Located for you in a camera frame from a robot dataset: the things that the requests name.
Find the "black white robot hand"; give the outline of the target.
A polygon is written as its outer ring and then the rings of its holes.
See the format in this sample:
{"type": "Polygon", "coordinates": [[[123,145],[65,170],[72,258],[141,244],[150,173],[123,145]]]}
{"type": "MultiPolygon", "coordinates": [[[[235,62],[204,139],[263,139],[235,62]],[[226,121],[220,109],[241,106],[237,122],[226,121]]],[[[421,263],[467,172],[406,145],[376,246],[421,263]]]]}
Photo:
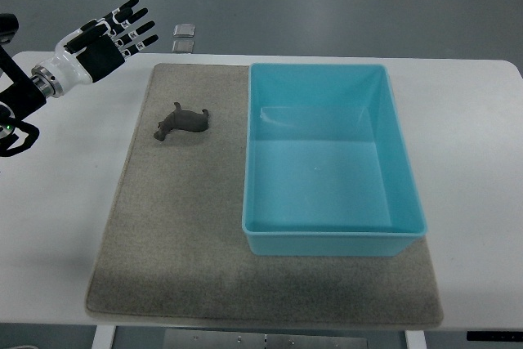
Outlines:
{"type": "Polygon", "coordinates": [[[152,20],[136,26],[148,12],[146,8],[137,11],[138,3],[128,0],[62,38],[55,48],[60,71],[74,72],[84,83],[96,83],[155,43],[159,39],[156,34],[147,36],[154,27],[152,20]]]}

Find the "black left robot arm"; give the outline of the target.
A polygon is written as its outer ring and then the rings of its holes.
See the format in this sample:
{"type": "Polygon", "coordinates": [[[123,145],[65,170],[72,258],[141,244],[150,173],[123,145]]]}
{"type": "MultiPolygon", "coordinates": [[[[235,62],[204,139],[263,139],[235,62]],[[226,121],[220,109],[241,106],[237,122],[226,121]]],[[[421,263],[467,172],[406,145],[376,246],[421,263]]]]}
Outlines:
{"type": "Polygon", "coordinates": [[[66,93],[70,84],[51,70],[37,65],[28,76],[5,49],[1,50],[1,71],[11,85],[1,92],[1,156],[12,157],[30,149],[39,129],[25,119],[42,108],[49,97],[66,93]]]}

